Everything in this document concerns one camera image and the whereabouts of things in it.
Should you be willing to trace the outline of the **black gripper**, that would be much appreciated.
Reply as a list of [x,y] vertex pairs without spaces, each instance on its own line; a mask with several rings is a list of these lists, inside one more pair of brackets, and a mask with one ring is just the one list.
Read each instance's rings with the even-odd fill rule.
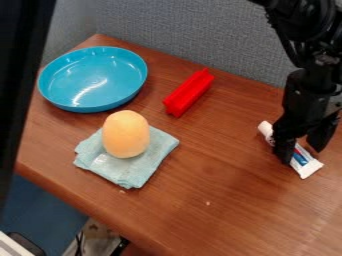
[[283,100],[284,114],[274,123],[273,152],[291,164],[297,138],[308,136],[312,148],[321,152],[333,138],[342,109],[342,89],[331,71],[291,73]]

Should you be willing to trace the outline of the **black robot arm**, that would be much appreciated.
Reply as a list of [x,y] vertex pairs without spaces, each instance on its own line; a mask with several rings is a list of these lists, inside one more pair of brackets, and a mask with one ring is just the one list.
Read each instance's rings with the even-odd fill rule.
[[323,151],[342,111],[342,3],[337,0],[249,0],[265,8],[287,54],[284,114],[273,124],[274,154],[284,163],[304,137]]

